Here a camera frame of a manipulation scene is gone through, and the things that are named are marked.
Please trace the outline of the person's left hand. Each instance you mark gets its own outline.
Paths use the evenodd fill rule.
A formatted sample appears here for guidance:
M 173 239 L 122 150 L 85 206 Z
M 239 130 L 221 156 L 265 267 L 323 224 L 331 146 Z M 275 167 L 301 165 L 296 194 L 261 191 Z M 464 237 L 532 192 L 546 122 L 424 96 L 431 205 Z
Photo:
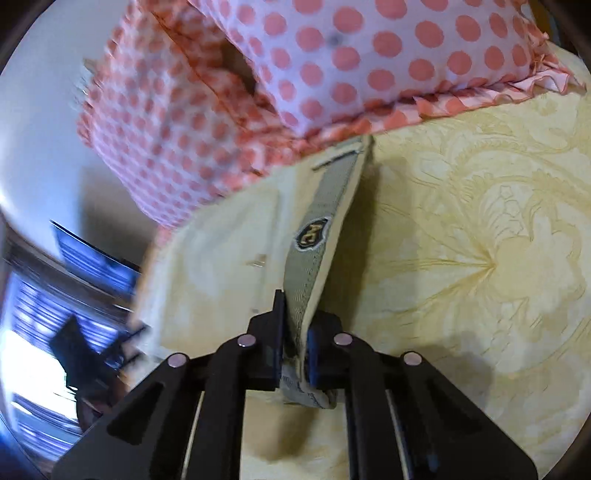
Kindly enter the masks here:
M 111 390 L 106 397 L 88 399 L 77 393 L 76 418 L 81 432 L 85 433 L 94 423 L 110 413 L 124 395 L 125 390 Z

